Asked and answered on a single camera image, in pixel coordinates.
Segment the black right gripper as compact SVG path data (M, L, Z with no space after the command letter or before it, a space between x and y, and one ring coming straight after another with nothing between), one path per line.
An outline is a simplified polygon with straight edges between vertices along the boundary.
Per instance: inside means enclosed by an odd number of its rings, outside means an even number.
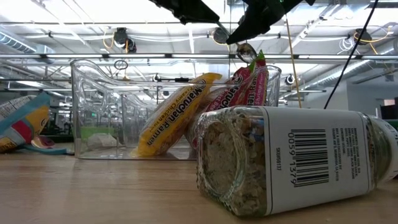
M235 44L265 34L285 13L290 12L302 1L312 6L315 0L243 0L248 6L242 21L226 40Z

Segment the clear three-compartment plastic bin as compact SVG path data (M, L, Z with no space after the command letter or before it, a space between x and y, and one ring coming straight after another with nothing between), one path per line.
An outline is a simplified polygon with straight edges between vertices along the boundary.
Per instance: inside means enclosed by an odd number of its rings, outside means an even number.
M103 157L107 159L195 158L197 150L193 150L190 147L185 137L187 127L180 140L165 154L152 157L131 157L131 151L136 148L139 134L146 121L154 113L156 107L170 95L158 105L145 103L136 95L136 91L147 88L145 83L128 85L125 82L113 80L97 64L89 60L73 61L71 69L74 94L75 153L78 157ZM268 65L267 69L269 78L265 106L277 106L281 70L278 67ZM158 85L158 89L162 91L171 89L172 93L174 93L181 86L187 86L190 81L161 83ZM215 81L211 86L210 92L217 88L228 86L228 84L225 84L226 81L222 79ZM246 91L243 94L242 101L234 106L248 106L244 104L245 94ZM113 135L98 133L93 134L88 139L82 139L80 131L85 126L114 128L115 133Z

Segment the blue ramen packet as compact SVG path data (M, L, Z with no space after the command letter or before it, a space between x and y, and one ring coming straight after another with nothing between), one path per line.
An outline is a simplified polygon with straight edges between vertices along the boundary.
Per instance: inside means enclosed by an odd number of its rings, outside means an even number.
M41 93L0 104L0 153L30 144L49 120L50 96Z

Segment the white-label spice jar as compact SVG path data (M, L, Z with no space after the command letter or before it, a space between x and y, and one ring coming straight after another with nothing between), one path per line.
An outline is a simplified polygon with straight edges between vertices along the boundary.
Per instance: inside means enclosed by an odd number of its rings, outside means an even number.
M234 106L197 130L198 188L238 217L365 195L398 175L398 130L357 111Z

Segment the teal and white packet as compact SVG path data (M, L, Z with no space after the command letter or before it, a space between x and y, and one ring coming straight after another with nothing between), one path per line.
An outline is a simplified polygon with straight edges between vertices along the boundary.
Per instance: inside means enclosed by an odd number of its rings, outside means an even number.
M67 154L66 148L55 147L54 141L46 136L36 136L29 144L24 144L20 148L47 155Z

